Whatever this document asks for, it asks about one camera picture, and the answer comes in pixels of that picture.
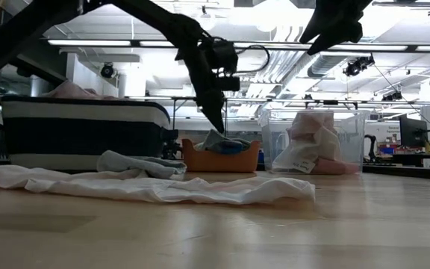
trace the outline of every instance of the wooden floor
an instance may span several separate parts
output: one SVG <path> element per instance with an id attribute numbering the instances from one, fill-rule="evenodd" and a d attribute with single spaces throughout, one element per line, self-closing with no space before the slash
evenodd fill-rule
<path id="1" fill-rule="evenodd" d="M 0 269 L 430 269 L 430 180 L 297 178 L 316 185 L 316 203 L 160 205 L 0 190 Z"/>

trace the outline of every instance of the red object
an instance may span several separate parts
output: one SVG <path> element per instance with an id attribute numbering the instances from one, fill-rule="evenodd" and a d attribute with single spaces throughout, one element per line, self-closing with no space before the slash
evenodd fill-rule
<path id="1" fill-rule="evenodd" d="M 187 172 L 251 173 L 257 170 L 260 141 L 252 141 L 249 149 L 233 155 L 197 151 L 189 139 L 182 140 L 182 149 Z"/>

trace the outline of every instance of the white garment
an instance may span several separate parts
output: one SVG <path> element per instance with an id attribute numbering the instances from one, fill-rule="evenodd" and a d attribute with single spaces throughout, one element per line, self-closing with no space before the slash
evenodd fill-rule
<path id="1" fill-rule="evenodd" d="M 35 193 L 49 192 L 146 202 L 192 200 L 199 203 L 245 205 L 273 202 L 282 197 L 314 200 L 314 185 L 298 179 L 254 177 L 234 182 L 208 183 L 196 178 L 188 182 L 178 182 L 149 178 L 141 170 L 69 175 L 42 168 L 3 165 L 0 166 L 0 187 L 24 188 Z"/>
<path id="2" fill-rule="evenodd" d="M 341 160 L 340 142 L 334 130 L 334 113 L 300 111 L 287 129 L 288 147 L 273 161 L 273 168 L 296 169 L 294 162 L 315 162 L 318 158 Z M 294 137 L 311 137 L 302 139 Z"/>

